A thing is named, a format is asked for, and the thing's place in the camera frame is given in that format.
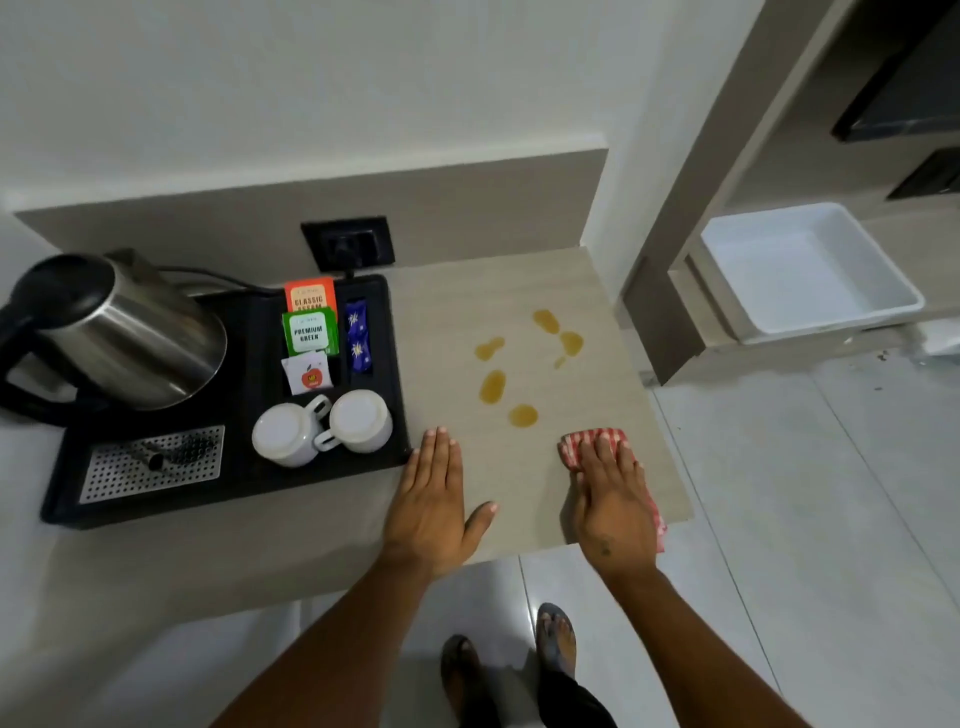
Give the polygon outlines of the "orange tea bag packet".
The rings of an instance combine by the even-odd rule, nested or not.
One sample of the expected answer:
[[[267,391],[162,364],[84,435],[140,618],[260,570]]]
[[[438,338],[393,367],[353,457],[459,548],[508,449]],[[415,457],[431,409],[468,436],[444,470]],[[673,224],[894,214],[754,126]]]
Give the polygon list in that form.
[[[287,281],[283,284],[283,290],[286,311],[289,313],[318,309],[330,309],[335,314],[338,312],[335,279],[332,276]]]

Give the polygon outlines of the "person's left forearm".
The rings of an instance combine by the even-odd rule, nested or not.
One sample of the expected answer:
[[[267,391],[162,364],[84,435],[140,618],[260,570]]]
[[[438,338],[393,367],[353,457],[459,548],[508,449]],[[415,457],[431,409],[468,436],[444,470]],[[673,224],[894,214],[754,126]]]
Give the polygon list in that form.
[[[210,728],[378,728],[402,643],[437,564],[389,551]]]

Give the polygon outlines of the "black flat screen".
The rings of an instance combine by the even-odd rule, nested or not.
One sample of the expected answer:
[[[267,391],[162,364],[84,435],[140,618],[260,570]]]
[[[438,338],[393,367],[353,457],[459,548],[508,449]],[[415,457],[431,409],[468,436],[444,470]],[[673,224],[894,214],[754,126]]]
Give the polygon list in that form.
[[[960,132],[960,6],[885,60],[831,134],[844,143]]]

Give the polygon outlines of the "white ceramic cup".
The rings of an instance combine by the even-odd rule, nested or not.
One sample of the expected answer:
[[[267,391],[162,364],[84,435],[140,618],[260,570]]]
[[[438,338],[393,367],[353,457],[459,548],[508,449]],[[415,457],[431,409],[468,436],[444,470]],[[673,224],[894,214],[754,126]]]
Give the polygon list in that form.
[[[337,441],[322,427],[332,400],[316,395],[308,404],[283,402],[267,409],[254,424],[250,442],[262,458],[287,469],[304,467]]]
[[[393,418],[386,400],[369,389],[351,390],[330,406],[323,406],[327,428],[312,439],[320,453],[342,447],[356,455],[369,455],[383,448],[393,434]]]

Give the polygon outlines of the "person's right foot in sandal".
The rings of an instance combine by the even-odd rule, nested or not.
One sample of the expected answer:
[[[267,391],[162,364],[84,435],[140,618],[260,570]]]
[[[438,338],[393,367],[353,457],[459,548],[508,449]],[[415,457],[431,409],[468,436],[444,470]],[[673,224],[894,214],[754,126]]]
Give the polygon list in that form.
[[[541,672],[575,678],[577,640],[571,620],[562,608],[551,602],[538,607],[534,640]]]

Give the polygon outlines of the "red checked cloth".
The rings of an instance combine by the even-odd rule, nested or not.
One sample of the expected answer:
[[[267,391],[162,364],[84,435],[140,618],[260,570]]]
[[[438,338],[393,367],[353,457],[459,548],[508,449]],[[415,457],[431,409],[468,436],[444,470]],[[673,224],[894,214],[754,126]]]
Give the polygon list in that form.
[[[624,431],[617,428],[594,428],[575,431],[561,436],[557,444],[559,459],[571,474],[572,479],[575,480],[584,472],[582,448],[588,447],[592,451],[595,451],[596,443],[599,441],[607,441],[614,458],[618,458],[622,446],[632,447]],[[643,498],[653,518],[656,553],[663,554],[666,551],[666,521],[661,515],[660,509],[649,490],[644,491]]]

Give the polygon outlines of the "perforated metal drip grate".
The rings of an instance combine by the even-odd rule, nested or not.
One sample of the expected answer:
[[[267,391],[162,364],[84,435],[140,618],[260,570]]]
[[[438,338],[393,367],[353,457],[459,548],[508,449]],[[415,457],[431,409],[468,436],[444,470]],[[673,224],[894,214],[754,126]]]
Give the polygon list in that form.
[[[78,504],[102,504],[217,480],[226,427],[222,424],[127,442],[96,445]]]

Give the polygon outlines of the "black plastic tray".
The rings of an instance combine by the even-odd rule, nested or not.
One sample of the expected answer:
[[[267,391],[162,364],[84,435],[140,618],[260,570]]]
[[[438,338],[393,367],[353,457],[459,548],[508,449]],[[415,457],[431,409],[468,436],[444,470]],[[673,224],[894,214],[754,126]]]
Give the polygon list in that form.
[[[39,517],[64,528],[99,528],[166,512],[278,492],[401,466],[410,453],[391,296],[381,274],[335,283],[340,312],[341,354],[329,364],[334,383],[325,394],[335,402],[352,390],[368,389],[387,404],[393,422],[388,442],[372,454],[355,454],[337,446],[295,468],[260,457],[251,442],[256,420],[282,403],[306,406],[310,394],[290,394],[282,369],[287,347],[282,330],[286,312],[283,291],[265,295],[232,290],[200,295],[196,301],[214,312],[228,336],[226,358],[213,381],[186,402],[155,412],[113,409],[66,428],[54,462]],[[370,372],[353,372],[347,334],[347,303],[366,299]],[[80,490],[92,450],[107,443],[225,426],[219,478],[193,486],[81,505]]]

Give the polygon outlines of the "beige shelf unit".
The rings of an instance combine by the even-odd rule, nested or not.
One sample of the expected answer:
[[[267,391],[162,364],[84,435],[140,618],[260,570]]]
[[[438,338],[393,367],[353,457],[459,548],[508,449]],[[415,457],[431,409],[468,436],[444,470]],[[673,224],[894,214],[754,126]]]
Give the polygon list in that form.
[[[808,370],[960,318],[960,194],[887,200],[960,131],[844,143],[832,129],[883,63],[960,0],[763,0],[647,235],[622,301],[656,383]],[[925,297],[864,327],[744,345],[690,262],[715,217],[837,203]]]

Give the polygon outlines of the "person's left foot in sandal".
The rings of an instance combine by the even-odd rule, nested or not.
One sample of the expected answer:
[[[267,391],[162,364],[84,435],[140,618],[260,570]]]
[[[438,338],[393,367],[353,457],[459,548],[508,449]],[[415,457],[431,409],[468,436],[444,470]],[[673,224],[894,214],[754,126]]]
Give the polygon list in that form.
[[[449,637],[440,653],[440,681],[454,718],[462,723],[489,696],[483,668],[471,640],[460,634]]]

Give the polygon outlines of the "stainless steel electric kettle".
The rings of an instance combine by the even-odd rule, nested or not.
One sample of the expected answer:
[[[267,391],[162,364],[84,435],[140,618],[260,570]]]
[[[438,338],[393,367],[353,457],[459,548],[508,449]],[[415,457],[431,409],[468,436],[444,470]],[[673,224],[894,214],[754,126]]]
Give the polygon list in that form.
[[[34,355],[79,372],[116,406],[155,411],[210,384],[227,356],[222,321],[134,249],[61,253],[23,273],[0,307],[0,372]]]

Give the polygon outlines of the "person's right forearm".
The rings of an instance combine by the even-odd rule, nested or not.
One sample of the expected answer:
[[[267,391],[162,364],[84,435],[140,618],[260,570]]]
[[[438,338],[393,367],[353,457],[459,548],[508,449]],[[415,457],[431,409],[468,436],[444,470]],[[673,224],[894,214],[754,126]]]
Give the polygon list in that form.
[[[679,728],[812,728],[655,566],[601,579],[642,641]]]

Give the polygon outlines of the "person's right hand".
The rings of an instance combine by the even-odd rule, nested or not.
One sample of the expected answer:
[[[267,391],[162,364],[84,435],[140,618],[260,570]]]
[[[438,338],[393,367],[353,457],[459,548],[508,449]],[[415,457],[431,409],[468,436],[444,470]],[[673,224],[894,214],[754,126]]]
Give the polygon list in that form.
[[[656,528],[646,502],[630,488],[632,465],[638,461],[632,449],[621,446],[611,488],[594,487],[594,455],[589,447],[582,448],[584,472],[576,477],[574,528],[586,561],[611,587],[656,569]]]

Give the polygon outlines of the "yellow liquid spill spots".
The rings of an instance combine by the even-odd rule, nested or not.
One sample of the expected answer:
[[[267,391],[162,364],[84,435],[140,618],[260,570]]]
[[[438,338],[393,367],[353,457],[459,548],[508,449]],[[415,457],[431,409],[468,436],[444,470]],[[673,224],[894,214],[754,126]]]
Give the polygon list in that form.
[[[584,337],[573,330],[562,329],[557,317],[549,309],[537,309],[532,313],[534,324],[546,334],[558,339],[562,349],[554,362],[554,369],[561,369],[570,358],[577,357],[585,344]],[[474,347],[474,357],[482,362],[491,361],[494,356],[504,349],[506,339],[503,336],[492,336],[485,342]],[[489,370],[479,388],[479,401],[487,406],[493,406],[503,398],[506,391],[507,375],[505,371]],[[508,413],[509,423],[517,429],[528,429],[539,421],[539,410],[529,403],[519,403]]]

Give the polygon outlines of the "black wall socket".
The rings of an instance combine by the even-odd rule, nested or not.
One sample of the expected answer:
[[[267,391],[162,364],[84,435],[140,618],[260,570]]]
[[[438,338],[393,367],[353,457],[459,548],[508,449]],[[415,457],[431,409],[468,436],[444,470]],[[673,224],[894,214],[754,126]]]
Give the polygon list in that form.
[[[358,271],[396,262],[385,216],[304,222],[299,227],[321,273],[351,277]]]

